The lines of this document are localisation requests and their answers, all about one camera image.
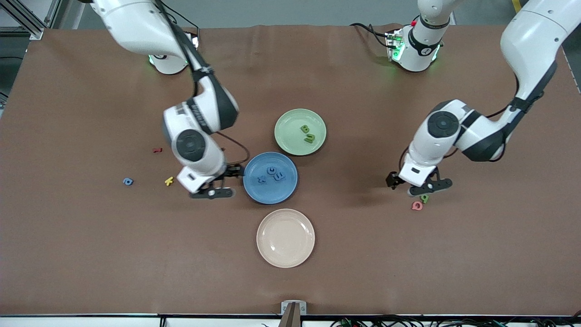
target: metal frame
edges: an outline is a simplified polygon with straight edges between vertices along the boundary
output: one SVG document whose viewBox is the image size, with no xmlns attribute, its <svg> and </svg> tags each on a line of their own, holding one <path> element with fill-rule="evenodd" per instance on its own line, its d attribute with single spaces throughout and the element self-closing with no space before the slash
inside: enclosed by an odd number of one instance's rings
<svg viewBox="0 0 581 327">
<path fill-rule="evenodd" d="M 20 0 L 0 0 L 0 6 L 4 8 L 4 10 L 6 10 L 6 12 L 17 21 L 20 26 L 22 26 L 22 28 L 30 33 L 31 40 L 40 40 L 42 38 L 42 31 L 43 29 L 48 28 L 48 26 L 40 18 L 36 17 L 36 15 L 25 5 L 23 5 Z M 51 6 L 51 10 L 54 12 L 56 8 Z"/>
</svg>

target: brown table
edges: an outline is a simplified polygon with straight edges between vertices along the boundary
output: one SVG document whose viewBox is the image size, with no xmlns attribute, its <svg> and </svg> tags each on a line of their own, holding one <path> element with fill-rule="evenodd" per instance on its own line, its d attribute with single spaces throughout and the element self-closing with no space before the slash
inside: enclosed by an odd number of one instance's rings
<svg viewBox="0 0 581 327">
<path fill-rule="evenodd" d="M 0 312 L 268 313 L 299 298 L 313 314 L 572 314 L 581 102 L 561 51 L 500 162 L 445 160 L 454 186 L 421 212 L 384 182 L 438 102 L 488 114 L 512 98 L 502 30 L 450 27 L 422 73 L 387 62 L 353 27 L 203 31 L 203 55 L 241 108 L 227 133 L 253 155 L 280 151 L 272 131 L 287 110 L 312 109 L 328 126 L 320 151 L 292 157 L 293 197 L 272 206 L 241 180 L 228 181 L 236 197 L 214 201 L 164 184 L 181 166 L 152 148 L 167 146 L 162 112 L 191 93 L 187 72 L 157 73 L 104 30 L 47 30 L 0 120 Z M 302 211 L 317 235 L 297 268 L 256 249 L 260 221 L 280 208 Z"/>
</svg>

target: black circular joint cover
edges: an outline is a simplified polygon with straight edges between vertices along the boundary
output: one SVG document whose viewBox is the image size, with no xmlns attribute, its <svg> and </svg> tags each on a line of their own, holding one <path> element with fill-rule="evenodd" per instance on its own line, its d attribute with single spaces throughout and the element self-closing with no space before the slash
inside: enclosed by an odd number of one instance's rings
<svg viewBox="0 0 581 327">
<path fill-rule="evenodd" d="M 428 119 L 428 133 L 436 138 L 454 135 L 459 126 L 456 116 L 447 111 L 436 112 Z"/>
<path fill-rule="evenodd" d="M 175 148 L 184 159 L 196 162 L 204 156 L 206 141 L 197 130 L 186 129 L 175 139 Z"/>
</svg>

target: gray floor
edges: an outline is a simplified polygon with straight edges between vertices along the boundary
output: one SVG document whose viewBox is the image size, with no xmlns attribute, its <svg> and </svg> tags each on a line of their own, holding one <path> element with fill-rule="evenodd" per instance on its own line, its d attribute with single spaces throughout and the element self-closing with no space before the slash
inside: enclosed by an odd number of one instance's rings
<svg viewBox="0 0 581 327">
<path fill-rule="evenodd" d="M 354 22 L 379 25 L 407 23 L 418 13 L 415 1 L 402 0 L 166 0 L 166 4 L 201 28 Z M 465 0 L 454 11 L 457 24 L 507 24 L 514 15 L 512 0 Z M 90 6 L 76 0 L 65 7 L 63 16 L 62 28 L 105 28 Z M 188 26 L 183 19 L 177 19 L 180 25 Z M 0 56 L 23 56 L 27 46 L 27 38 L 0 37 Z M 565 41 L 563 48 L 572 71 L 581 80 L 581 27 Z M 19 67 L 18 60 L 0 59 L 0 91 L 9 94 Z"/>
</svg>

